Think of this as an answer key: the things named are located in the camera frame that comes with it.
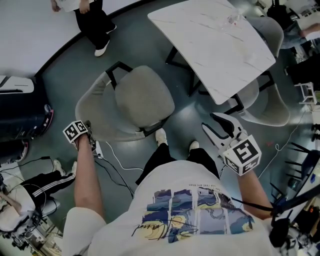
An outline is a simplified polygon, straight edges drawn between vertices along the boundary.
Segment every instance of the white shoe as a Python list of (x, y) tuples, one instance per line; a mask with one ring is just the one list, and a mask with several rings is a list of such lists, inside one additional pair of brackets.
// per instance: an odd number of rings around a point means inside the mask
[(66, 176), (66, 172), (62, 169), (61, 163), (57, 159), (53, 160), (53, 172), (55, 171), (60, 172), (61, 176)]
[(198, 148), (200, 148), (199, 142), (195, 140), (190, 144), (189, 152)]
[(160, 146), (162, 143), (168, 145), (166, 131), (163, 128), (160, 128), (155, 132), (155, 140), (158, 143), (158, 146)]
[(110, 31), (106, 32), (107, 34), (109, 34), (110, 32), (112, 32), (112, 31), (114, 31), (114, 30), (116, 30), (117, 25), (116, 25), (116, 24), (114, 24), (114, 25), (115, 25), (114, 29), (111, 29)]
[(107, 46), (108, 46), (109, 42), (110, 42), (110, 39), (109, 39), (109, 41), (106, 43), (105, 47), (103, 47), (103, 48), (100, 49), (100, 50), (95, 50), (95, 51), (94, 51), (94, 56), (100, 57), (101, 55), (103, 55), (103, 54), (106, 52), (106, 49), (107, 49)]
[(76, 172), (77, 172), (77, 161), (74, 161), (73, 162), (73, 165), (72, 165), (72, 169), (71, 169), (71, 173), (76, 176)]

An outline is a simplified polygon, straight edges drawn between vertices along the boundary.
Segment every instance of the white sleeve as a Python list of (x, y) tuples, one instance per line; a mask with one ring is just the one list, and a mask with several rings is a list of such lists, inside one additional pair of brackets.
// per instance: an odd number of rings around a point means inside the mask
[(88, 249), (94, 235), (106, 224), (95, 211), (75, 207), (67, 216), (63, 231), (62, 256), (83, 254)]

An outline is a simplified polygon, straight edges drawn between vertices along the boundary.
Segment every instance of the chair backrest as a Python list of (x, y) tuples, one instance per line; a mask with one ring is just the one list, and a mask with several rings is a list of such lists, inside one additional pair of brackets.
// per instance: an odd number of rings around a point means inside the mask
[(103, 72), (76, 104), (75, 118), (83, 122), (90, 121), (92, 135), (97, 141), (129, 142), (145, 138), (143, 132), (130, 133), (118, 128), (121, 117), (114, 114), (116, 111), (108, 111), (103, 104), (103, 94), (108, 85), (111, 87), (111, 80)]
[(247, 109), (239, 113), (242, 119), (265, 126), (281, 127), (285, 126), (290, 119), (290, 112), (282, 100), (276, 84), (269, 86), (268, 100), (264, 111), (259, 116), (252, 115)]
[(247, 17), (247, 21), (263, 35), (273, 56), (277, 58), (284, 40), (284, 31), (278, 22), (270, 17)]

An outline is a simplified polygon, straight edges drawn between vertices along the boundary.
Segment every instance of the gray chair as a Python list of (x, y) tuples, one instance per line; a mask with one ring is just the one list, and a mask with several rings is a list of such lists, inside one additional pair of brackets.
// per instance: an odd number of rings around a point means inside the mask
[[(228, 100), (231, 109), (225, 114), (238, 112), (239, 116), (248, 122), (273, 127), (285, 126), (290, 119), (289, 109), (282, 100), (278, 87), (270, 73), (267, 72), (264, 75), (268, 75), (270, 81), (259, 87), (258, 81), (256, 79), (253, 80), (236, 94), (237, 98)], [(264, 110), (260, 114), (250, 113), (247, 109), (258, 99), (259, 93), (264, 90), (268, 93)]]
[[(273, 56), (277, 58), (284, 40), (281, 26), (270, 17), (247, 17), (246, 19), (260, 34)], [(249, 83), (228, 100), (231, 109), (225, 113), (238, 112), (242, 119), (265, 126), (284, 126), (290, 119), (289, 109), (282, 100), (271, 73), (265, 71), (262, 75), (268, 76), (269, 81), (261, 87), (256, 79)], [(268, 101), (264, 111), (260, 115), (251, 114), (247, 109), (256, 101), (259, 93), (265, 89), (268, 91)]]
[[(129, 72), (118, 83), (114, 76), (117, 68)], [(115, 104), (105, 107), (104, 92), (108, 85), (114, 88)], [(148, 66), (132, 69), (117, 62), (81, 97), (75, 117), (90, 121), (97, 141), (127, 142), (141, 140), (160, 129), (174, 110), (172, 96), (156, 72)]]
[(246, 19), (258, 31), (273, 56), (277, 58), (284, 40), (284, 31), (279, 23), (270, 17), (247, 17)]

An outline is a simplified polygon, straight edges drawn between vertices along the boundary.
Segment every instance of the white table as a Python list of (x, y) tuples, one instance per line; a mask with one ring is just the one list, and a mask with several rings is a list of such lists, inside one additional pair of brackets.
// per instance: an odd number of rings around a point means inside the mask
[(188, 0), (148, 14), (222, 104), (275, 62), (268, 46), (227, 0)]

